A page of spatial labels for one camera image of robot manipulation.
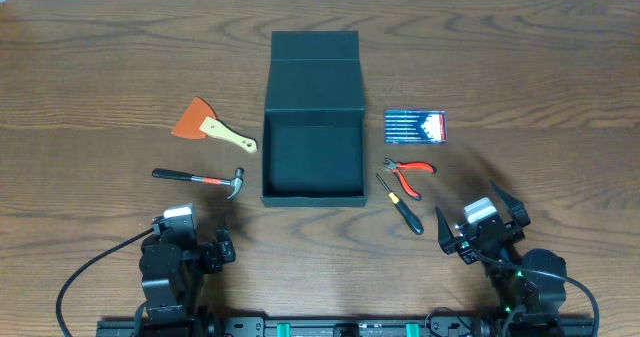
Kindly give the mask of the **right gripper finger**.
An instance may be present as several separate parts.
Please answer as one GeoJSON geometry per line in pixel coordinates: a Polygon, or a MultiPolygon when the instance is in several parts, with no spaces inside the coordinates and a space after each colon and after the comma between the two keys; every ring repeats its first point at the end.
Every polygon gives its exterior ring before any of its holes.
{"type": "Polygon", "coordinates": [[[453,235],[442,210],[438,206],[435,207],[435,212],[438,244],[445,254],[450,255],[456,251],[457,238],[453,235]]]}
{"type": "Polygon", "coordinates": [[[522,201],[507,193],[493,180],[490,181],[490,185],[496,192],[505,210],[518,226],[526,227],[531,223],[531,219],[522,201]]]}

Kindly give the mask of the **black yellow screwdriver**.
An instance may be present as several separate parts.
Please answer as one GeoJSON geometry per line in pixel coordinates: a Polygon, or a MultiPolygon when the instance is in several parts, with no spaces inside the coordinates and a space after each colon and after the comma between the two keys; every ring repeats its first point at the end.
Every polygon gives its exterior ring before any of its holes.
{"type": "Polygon", "coordinates": [[[383,178],[378,173],[376,173],[376,178],[380,182],[380,184],[383,186],[383,188],[385,189],[389,199],[391,200],[391,202],[394,205],[394,207],[396,208],[396,210],[399,212],[399,214],[404,219],[404,221],[405,221],[406,225],[408,226],[408,228],[414,234],[422,235],[424,233],[424,226],[423,226],[422,222],[420,221],[420,219],[418,218],[418,216],[409,208],[409,206],[401,198],[399,198],[391,190],[391,188],[386,184],[386,182],[383,180],[383,178]]]}

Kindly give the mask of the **small claw hammer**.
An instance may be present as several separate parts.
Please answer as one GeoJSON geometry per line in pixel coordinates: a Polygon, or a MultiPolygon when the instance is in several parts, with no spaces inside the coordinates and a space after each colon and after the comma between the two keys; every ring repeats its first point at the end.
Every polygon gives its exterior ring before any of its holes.
{"type": "Polygon", "coordinates": [[[201,175],[195,175],[186,172],[168,170],[156,168],[152,171],[152,176],[154,178],[160,179],[168,179],[168,180],[177,180],[177,181],[186,181],[186,182],[198,182],[203,184],[217,185],[217,186],[227,186],[232,189],[231,194],[227,197],[228,200],[233,200],[238,193],[240,192],[243,184],[244,184],[244,169],[238,167],[235,170],[234,177],[232,179],[221,179],[214,177],[206,177],[201,175]]]}

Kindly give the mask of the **orange scraper wooden handle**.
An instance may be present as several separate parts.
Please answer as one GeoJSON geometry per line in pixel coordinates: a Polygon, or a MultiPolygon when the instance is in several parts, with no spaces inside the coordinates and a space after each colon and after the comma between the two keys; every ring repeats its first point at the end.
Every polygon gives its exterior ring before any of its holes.
{"type": "Polygon", "coordinates": [[[214,109],[200,97],[193,98],[189,107],[172,129],[171,134],[189,140],[210,137],[235,144],[247,153],[258,151],[257,142],[254,139],[229,128],[217,117],[214,109]]]}

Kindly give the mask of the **blue screwdriver set case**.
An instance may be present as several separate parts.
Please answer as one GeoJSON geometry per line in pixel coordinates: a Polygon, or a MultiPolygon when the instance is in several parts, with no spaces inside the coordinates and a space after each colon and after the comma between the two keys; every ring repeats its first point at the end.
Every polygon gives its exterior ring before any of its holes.
{"type": "Polygon", "coordinates": [[[386,110],[384,139],[387,144],[444,144],[447,141],[446,113],[386,110]]]}

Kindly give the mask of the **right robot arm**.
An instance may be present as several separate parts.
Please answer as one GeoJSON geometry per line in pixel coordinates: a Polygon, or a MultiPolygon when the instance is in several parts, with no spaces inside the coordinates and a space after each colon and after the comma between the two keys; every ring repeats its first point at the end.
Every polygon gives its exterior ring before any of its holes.
{"type": "Polygon", "coordinates": [[[493,202],[482,198],[464,209],[458,235],[440,208],[435,209],[437,241],[447,255],[457,254],[467,265],[479,262],[495,289],[501,311],[476,324],[476,333],[561,332],[559,309],[566,301],[569,282],[566,262],[546,249],[520,254],[516,244],[525,239],[531,219],[522,201],[494,184],[506,212],[504,221],[493,202]]]}

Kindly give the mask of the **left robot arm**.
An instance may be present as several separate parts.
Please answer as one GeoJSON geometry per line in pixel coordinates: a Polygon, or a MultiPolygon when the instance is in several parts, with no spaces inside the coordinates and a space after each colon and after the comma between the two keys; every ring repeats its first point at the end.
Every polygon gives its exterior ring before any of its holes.
{"type": "Polygon", "coordinates": [[[230,232],[221,224],[212,241],[200,243],[192,215],[160,216],[151,227],[139,262],[151,323],[158,327],[193,324],[206,310],[199,304],[204,277],[236,260],[230,232]]]}

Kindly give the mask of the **black open gift box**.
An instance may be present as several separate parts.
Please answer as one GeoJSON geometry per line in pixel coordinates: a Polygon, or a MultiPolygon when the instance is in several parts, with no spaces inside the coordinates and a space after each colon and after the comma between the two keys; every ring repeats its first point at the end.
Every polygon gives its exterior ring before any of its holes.
{"type": "Polygon", "coordinates": [[[363,207],[365,91],[355,31],[275,31],[264,105],[266,207],[363,207]]]}

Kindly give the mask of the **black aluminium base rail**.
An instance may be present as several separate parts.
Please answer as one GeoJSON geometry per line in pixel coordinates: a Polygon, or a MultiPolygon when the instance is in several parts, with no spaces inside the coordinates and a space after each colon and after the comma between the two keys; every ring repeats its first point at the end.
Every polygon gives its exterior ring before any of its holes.
{"type": "Polygon", "coordinates": [[[117,336],[227,336],[227,337],[464,337],[502,336],[502,320],[433,315],[427,319],[263,319],[234,317],[205,327],[169,326],[146,321],[100,321],[98,337],[117,336]]]}

